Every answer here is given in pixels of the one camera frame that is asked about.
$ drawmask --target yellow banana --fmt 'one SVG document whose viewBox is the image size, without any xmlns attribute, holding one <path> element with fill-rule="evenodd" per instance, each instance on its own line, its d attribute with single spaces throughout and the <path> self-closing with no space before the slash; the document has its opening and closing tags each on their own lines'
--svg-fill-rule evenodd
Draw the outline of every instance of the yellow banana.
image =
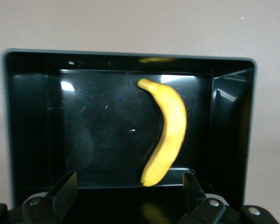
<svg viewBox="0 0 280 224">
<path fill-rule="evenodd" d="M 137 85 L 152 94 L 164 119 L 161 138 L 141 176 L 142 185 L 150 187 L 163 179 L 179 154 L 186 133 L 187 112 L 172 87 L 147 79 L 140 79 Z"/>
</svg>

